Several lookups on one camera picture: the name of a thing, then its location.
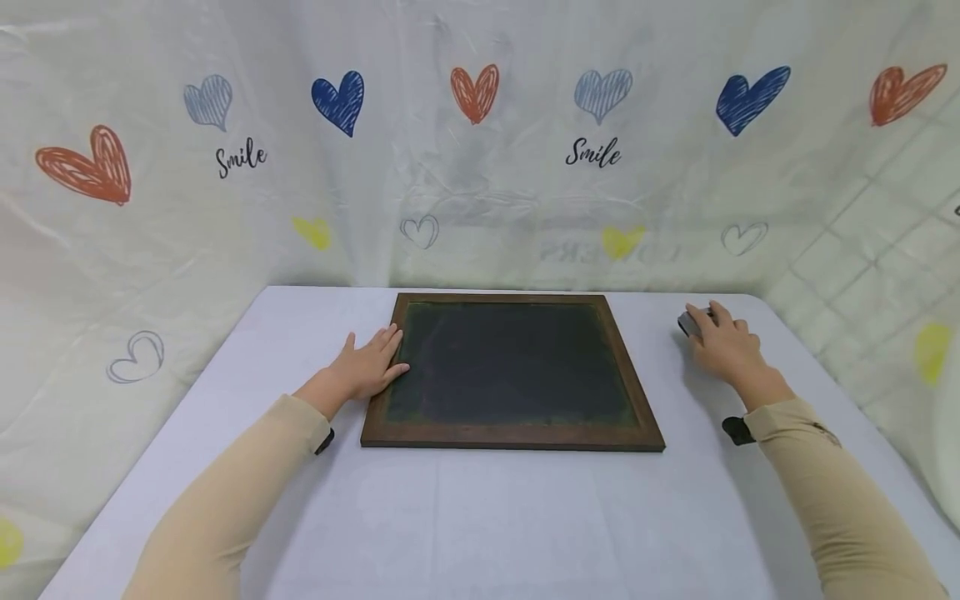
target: beige sleeve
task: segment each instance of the beige sleeve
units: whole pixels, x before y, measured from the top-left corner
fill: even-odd
[[[764,406],[744,421],[800,519],[827,600],[947,598],[897,510],[809,404]]]
[[[124,598],[235,600],[240,563],[287,482],[330,425],[306,402],[279,400],[210,464],[147,539]]]

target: white tablecloth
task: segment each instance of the white tablecloth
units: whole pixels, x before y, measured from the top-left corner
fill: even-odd
[[[271,287],[214,356],[50,586],[117,598],[182,490],[276,397],[366,341],[397,290]],[[803,599],[819,582],[776,474],[720,429],[742,415],[690,365],[683,294],[607,294],[663,454],[361,448],[365,404],[281,498],[244,563],[246,598]],[[960,596],[960,537],[906,465],[762,301],[718,296],[877,480]],[[251,489],[256,486],[251,481]]]

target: blue heart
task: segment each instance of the blue heart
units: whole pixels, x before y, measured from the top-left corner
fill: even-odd
[[[327,121],[353,137],[353,125],[363,106],[363,77],[359,73],[348,71],[340,80],[339,91],[326,79],[318,79],[313,83],[310,95],[314,106]]]
[[[788,66],[770,71],[753,87],[747,83],[746,77],[734,75],[727,80],[717,98],[717,116],[733,137],[737,137],[780,95],[789,79]]]
[[[216,125],[227,131],[227,110],[233,101],[233,88],[227,78],[210,75],[199,88],[188,85],[183,89],[183,103],[190,118],[197,125]]]
[[[573,102],[593,115],[597,125],[613,107],[620,104],[634,85],[634,76],[627,69],[617,69],[600,78],[600,73],[587,71],[580,76],[573,90]]]

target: hand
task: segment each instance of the hand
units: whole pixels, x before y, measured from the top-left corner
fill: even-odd
[[[402,338],[403,332],[392,324],[377,331],[366,346],[356,349],[356,335],[351,332],[333,363],[310,377],[294,396],[316,408],[327,420],[333,420],[347,400],[379,394],[410,370],[406,363],[387,368]]]
[[[355,349],[356,336],[347,336],[344,349],[330,365],[330,371],[344,382],[350,397],[370,397],[379,394],[390,383],[410,370],[410,365],[399,363],[389,369],[391,359],[400,347],[403,331],[392,324],[377,331],[366,346]]]
[[[720,302],[711,300],[717,322],[688,304],[686,310],[700,326],[702,336],[691,335],[693,358],[705,371],[729,383],[749,411],[795,397],[779,371],[760,354],[760,338],[742,319],[734,320]]]

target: wooden frame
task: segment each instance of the wooden frame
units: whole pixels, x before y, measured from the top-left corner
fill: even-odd
[[[494,448],[663,452],[666,448],[647,396],[602,295],[406,294],[396,296],[391,323],[403,328],[410,302],[494,302],[591,304],[611,345],[617,369],[636,414],[637,426],[616,425],[451,425],[389,422],[391,388],[370,401],[360,445],[364,447]]]

